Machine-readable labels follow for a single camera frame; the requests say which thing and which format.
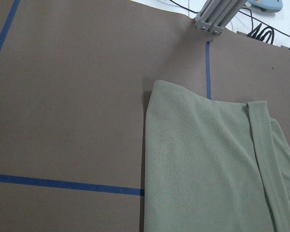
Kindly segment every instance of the garment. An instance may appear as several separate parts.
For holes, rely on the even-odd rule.
[[[146,113],[145,232],[290,232],[290,149],[266,101],[158,80]]]

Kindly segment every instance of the blue device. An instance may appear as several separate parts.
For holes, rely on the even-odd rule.
[[[248,2],[265,12],[278,12],[282,9],[282,0],[248,0]]]

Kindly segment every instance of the white surface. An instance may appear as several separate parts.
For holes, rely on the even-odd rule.
[[[132,1],[139,2],[162,10],[180,13],[190,18],[194,18],[196,15],[192,12],[189,12],[188,10],[176,6],[169,0],[132,0]],[[206,0],[174,0],[174,1],[196,12],[200,11],[206,2]],[[250,9],[252,10],[253,17],[290,35],[290,0],[283,0],[283,9],[278,13],[262,12],[259,8],[254,6],[250,7]],[[250,12],[248,10],[242,9],[241,11],[250,15]],[[253,20],[253,22],[254,28],[260,23],[257,20]],[[226,26],[226,28],[234,32],[241,31],[247,34],[251,31],[251,19],[246,15],[237,13],[235,17],[231,20],[231,22]],[[275,39],[273,44],[277,46],[283,45],[286,47],[290,47],[290,38],[279,33],[278,31],[275,31]]]

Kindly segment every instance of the blue tape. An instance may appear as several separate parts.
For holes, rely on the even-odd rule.
[[[78,182],[60,181],[60,180],[20,177],[20,176],[13,176],[13,175],[0,175],[0,182],[10,183],[10,184],[20,184],[20,185],[52,187],[52,188],[60,188],[60,189],[64,188],[64,189],[75,189],[75,190],[84,190],[84,191],[109,192],[109,193],[144,196],[144,189],[138,189],[138,188],[125,188],[125,187],[116,187],[116,186],[108,186],[108,185],[94,185],[94,184],[85,184],[85,183],[78,183]]]
[[[5,21],[5,24],[2,28],[1,33],[0,33],[0,52],[1,52],[2,46],[4,44],[4,40],[6,38],[6,35],[8,34],[9,29],[11,27],[11,24],[12,24],[13,18],[15,16],[15,13],[17,11],[19,3],[20,3],[20,0],[14,0],[13,5],[11,7],[11,10],[9,12],[9,15]]]
[[[212,40],[206,42],[205,49],[205,65],[206,65],[206,90],[207,90],[207,98],[212,99],[212,90],[211,90],[211,65],[210,65],[210,43]]]

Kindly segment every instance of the cloth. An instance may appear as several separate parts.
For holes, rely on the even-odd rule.
[[[214,101],[154,83],[144,231],[290,232],[290,149],[266,101]]]

